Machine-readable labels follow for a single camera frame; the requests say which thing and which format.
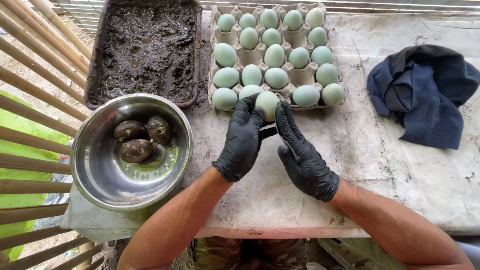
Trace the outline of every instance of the forearm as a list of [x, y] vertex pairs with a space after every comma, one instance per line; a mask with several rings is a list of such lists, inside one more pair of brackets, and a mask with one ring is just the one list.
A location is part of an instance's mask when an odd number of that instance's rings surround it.
[[170, 264], [195, 237], [231, 185], [215, 168], [207, 169], [140, 227], [117, 269], [152, 269]]
[[459, 269], [473, 269], [465, 253], [446, 233], [400, 203], [343, 179], [330, 203], [406, 265], [458, 265]]

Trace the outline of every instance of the stainless steel bowl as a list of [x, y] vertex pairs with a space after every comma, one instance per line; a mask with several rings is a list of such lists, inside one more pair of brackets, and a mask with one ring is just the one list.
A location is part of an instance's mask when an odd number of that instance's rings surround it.
[[[172, 140], [149, 165], [120, 159], [122, 143], [115, 127], [126, 120], [146, 123], [164, 117], [172, 126]], [[193, 150], [192, 129], [183, 112], [156, 95], [131, 94], [115, 98], [83, 123], [72, 147], [72, 176], [77, 188], [93, 204], [112, 211], [142, 209], [164, 198], [187, 171]]]

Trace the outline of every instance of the purple plastic tray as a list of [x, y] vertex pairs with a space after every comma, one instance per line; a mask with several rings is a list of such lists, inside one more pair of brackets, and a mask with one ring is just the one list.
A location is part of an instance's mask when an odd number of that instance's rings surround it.
[[[104, 16], [107, 13], [107, 8], [108, 2], [112, 2], [116, 0], [106, 0], [105, 3], [103, 4], [103, 11], [102, 14], [100, 15], [100, 21], [98, 22], [98, 29], [97, 33], [95, 36], [95, 43], [93, 45], [93, 51], [92, 51], [92, 58], [90, 60], [90, 68], [88, 69], [88, 75], [87, 75], [87, 80], [86, 80], [86, 86], [85, 86], [85, 91], [84, 91], [84, 101], [87, 105], [87, 108], [91, 110], [96, 110], [98, 107], [100, 107], [102, 104], [94, 105], [90, 104], [87, 102], [87, 97], [93, 93], [94, 91], [98, 90], [98, 84], [99, 81], [96, 80], [96, 77], [100, 77], [101, 75], [101, 70], [100, 67], [94, 67], [92, 63], [94, 63], [95, 59], [97, 58], [102, 58], [103, 57], [103, 52], [98, 49], [98, 37], [102, 35], [103, 33], [103, 20]], [[198, 98], [198, 80], [200, 77], [200, 33], [202, 31], [202, 8], [200, 7], [197, 12], [197, 20], [195, 24], [195, 37], [193, 39], [193, 44], [194, 44], [194, 63], [193, 63], [193, 81], [194, 81], [194, 86], [193, 86], [193, 97], [192, 99], [185, 101], [185, 102], [180, 102], [180, 103], [175, 103], [180, 109], [186, 109], [190, 107], [191, 105], [195, 104]]]

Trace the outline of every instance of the camouflage pants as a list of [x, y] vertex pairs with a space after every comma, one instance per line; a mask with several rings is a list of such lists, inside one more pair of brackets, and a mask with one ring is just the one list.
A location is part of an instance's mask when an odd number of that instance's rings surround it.
[[193, 239], [188, 270], [306, 270], [303, 239]]

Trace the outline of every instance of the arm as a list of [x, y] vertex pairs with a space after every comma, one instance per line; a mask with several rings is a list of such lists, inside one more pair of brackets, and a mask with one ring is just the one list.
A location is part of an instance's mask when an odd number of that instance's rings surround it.
[[393, 200], [349, 184], [332, 172], [295, 125], [288, 103], [276, 110], [278, 133], [286, 146], [278, 155], [293, 184], [303, 193], [347, 213], [377, 243], [409, 269], [474, 269], [442, 230]]
[[275, 128], [260, 131], [264, 112], [254, 108], [257, 95], [238, 102], [220, 157], [199, 179], [139, 228], [123, 251], [118, 270], [167, 270], [195, 237], [225, 192], [250, 171], [262, 140], [276, 134]]
[[329, 202], [409, 269], [474, 269], [452, 238], [415, 211], [340, 179]]

